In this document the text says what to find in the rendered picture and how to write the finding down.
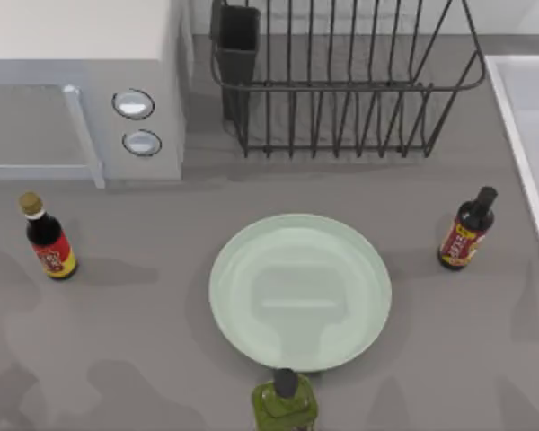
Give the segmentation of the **dark cutlery holder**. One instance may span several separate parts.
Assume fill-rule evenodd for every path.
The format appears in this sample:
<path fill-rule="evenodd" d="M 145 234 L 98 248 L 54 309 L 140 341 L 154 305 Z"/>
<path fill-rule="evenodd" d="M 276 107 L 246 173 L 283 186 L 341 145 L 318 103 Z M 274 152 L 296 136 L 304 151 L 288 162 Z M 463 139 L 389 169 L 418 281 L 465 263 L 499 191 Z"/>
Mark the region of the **dark cutlery holder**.
<path fill-rule="evenodd" d="M 237 120 L 249 106 L 259 51 L 261 12 L 249 5 L 212 1 L 210 38 L 221 77 L 224 120 Z"/>

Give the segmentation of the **pale green plate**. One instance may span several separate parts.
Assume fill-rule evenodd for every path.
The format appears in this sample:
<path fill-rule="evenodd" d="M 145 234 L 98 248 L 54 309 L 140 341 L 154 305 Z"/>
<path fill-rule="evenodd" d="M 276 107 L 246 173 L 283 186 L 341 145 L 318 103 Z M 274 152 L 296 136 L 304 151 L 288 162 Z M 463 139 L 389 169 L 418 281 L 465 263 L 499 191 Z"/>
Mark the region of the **pale green plate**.
<path fill-rule="evenodd" d="M 378 251 L 353 227 L 283 214 L 247 225 L 224 245 L 208 302 L 225 339 L 253 362 L 315 373 L 375 343 L 393 287 Z"/>

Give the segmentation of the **smaller microwave knob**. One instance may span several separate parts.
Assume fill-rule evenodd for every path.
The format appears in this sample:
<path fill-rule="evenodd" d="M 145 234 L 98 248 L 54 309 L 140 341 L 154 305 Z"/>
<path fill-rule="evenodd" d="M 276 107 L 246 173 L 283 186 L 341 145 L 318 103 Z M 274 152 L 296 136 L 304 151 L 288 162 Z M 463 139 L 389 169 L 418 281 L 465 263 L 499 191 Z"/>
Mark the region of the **smaller microwave knob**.
<path fill-rule="evenodd" d="M 162 140 L 154 132 L 144 129 L 125 134 L 122 146 L 136 157 L 152 157 L 162 149 Z"/>

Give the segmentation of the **green bottle with black cap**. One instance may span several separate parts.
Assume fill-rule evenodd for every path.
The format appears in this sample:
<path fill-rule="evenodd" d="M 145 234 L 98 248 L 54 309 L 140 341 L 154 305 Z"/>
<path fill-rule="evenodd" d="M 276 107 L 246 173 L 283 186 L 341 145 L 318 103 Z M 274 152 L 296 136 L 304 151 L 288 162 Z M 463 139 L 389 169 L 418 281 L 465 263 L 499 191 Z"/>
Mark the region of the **green bottle with black cap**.
<path fill-rule="evenodd" d="M 311 382 L 290 368 L 252 390 L 255 431 L 315 431 L 318 403 Z"/>

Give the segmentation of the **pale microwave oven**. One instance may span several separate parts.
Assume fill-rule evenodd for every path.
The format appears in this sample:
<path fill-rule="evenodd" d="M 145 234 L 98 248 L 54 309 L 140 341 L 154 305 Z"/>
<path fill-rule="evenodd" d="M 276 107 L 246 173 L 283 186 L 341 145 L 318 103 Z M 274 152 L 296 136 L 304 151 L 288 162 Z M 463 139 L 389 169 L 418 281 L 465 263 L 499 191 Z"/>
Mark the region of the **pale microwave oven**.
<path fill-rule="evenodd" d="M 179 180 L 193 68 L 187 0 L 0 0 L 0 180 L 93 182 L 67 84 L 81 92 L 106 184 Z M 112 108 L 113 94 L 128 89 L 152 97 L 150 117 Z M 122 146 L 139 129 L 160 137 L 158 154 Z"/>

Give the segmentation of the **dark bottle with black cap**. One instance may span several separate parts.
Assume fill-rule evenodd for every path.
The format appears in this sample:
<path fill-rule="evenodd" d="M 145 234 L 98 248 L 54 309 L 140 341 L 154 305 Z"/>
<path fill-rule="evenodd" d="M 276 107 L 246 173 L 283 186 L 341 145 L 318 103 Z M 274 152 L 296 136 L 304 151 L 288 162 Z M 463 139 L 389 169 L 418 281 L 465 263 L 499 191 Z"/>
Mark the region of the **dark bottle with black cap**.
<path fill-rule="evenodd" d="M 481 187 L 478 195 L 465 201 L 457 210 L 445 239 L 437 250 L 442 266 L 453 271 L 466 268 L 494 223 L 492 206 L 498 191 Z"/>

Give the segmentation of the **dark bottle with gold cap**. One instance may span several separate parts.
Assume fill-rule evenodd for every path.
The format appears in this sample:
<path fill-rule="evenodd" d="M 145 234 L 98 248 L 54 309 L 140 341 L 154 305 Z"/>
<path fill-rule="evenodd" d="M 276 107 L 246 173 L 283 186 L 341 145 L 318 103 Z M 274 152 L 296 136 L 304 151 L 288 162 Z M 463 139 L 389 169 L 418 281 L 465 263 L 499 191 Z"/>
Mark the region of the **dark bottle with gold cap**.
<path fill-rule="evenodd" d="M 78 260 L 61 223 L 47 212 L 35 192 L 22 194 L 19 205 L 26 218 L 26 237 L 44 273 L 54 280 L 73 276 Z"/>

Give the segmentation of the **larger microwave knob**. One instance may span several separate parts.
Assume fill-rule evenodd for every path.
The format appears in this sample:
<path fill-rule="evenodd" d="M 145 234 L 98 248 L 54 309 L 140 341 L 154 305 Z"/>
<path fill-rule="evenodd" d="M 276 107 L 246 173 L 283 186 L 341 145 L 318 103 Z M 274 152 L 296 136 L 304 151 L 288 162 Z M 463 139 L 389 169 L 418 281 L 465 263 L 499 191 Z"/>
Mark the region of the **larger microwave knob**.
<path fill-rule="evenodd" d="M 155 102 L 152 97 L 138 89 L 128 89 L 114 93 L 111 104 L 112 108 L 120 116 L 132 120 L 146 119 L 155 110 Z"/>

